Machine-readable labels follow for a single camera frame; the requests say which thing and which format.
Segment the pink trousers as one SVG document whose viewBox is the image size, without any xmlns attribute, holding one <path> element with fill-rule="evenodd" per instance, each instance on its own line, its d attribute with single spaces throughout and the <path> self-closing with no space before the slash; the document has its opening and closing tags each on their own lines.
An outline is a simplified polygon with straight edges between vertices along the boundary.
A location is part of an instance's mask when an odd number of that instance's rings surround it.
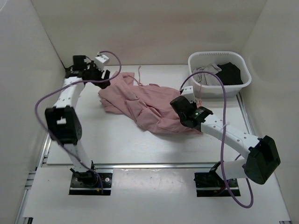
<svg viewBox="0 0 299 224">
<path fill-rule="evenodd" d="M 122 72 L 98 92 L 107 113 L 124 114 L 139 128 L 153 134 L 200 134 L 183 126 L 170 102 L 180 92 L 157 84 L 143 85 L 133 72 Z"/>
</svg>

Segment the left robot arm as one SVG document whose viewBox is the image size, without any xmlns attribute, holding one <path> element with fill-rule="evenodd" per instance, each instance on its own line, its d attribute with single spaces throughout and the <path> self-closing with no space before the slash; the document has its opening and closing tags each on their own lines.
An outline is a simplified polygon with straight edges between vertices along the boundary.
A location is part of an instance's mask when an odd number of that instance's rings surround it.
<svg viewBox="0 0 299 224">
<path fill-rule="evenodd" d="M 69 151 L 69 157 L 74 165 L 73 173 L 83 173 L 82 182 L 92 187 L 98 181 L 98 175 L 93 172 L 93 162 L 87 156 L 82 144 L 82 126 L 75 111 L 78 98 L 85 87 L 84 81 L 101 81 L 95 86 L 105 89 L 110 85 L 110 71 L 104 70 L 109 58 L 101 53 L 87 63 L 84 56 L 73 56 L 73 65 L 67 68 L 63 86 L 57 102 L 45 110 L 48 129 L 54 135 L 55 141 Z"/>
</svg>

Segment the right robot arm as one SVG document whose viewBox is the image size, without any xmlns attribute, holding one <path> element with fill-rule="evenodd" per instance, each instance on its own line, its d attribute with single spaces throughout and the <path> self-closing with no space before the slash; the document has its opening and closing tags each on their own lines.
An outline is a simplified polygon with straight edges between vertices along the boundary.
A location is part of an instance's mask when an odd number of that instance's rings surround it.
<svg viewBox="0 0 299 224">
<path fill-rule="evenodd" d="M 213 112 L 205 107 L 197 107 L 185 97 L 179 96 L 170 102 L 183 126 L 209 134 L 238 152 L 242 159 L 221 160 L 209 171 L 210 182 L 214 186 L 223 185 L 226 180 L 248 178 L 257 184 L 265 184 L 280 165 L 280 157 L 273 138 L 263 138 L 242 132 L 224 124 Z"/>
</svg>

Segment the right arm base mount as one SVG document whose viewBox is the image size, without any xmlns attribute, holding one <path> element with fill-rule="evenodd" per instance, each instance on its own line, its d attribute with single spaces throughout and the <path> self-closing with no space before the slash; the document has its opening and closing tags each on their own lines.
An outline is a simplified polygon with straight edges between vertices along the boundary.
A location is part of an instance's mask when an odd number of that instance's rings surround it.
<svg viewBox="0 0 299 224">
<path fill-rule="evenodd" d="M 220 162 L 216 163 L 208 172 L 194 173 L 197 197 L 230 196 L 222 176 L 216 173 L 217 168 L 220 168 Z"/>
</svg>

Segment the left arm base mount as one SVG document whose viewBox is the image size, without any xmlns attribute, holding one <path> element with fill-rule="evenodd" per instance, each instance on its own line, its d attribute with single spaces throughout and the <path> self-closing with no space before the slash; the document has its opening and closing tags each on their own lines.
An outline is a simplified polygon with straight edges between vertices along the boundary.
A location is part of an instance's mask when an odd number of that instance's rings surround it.
<svg viewBox="0 0 299 224">
<path fill-rule="evenodd" d="M 69 188 L 69 195 L 79 196 L 110 196 L 113 173 L 99 173 L 101 181 L 94 173 L 73 173 Z"/>
</svg>

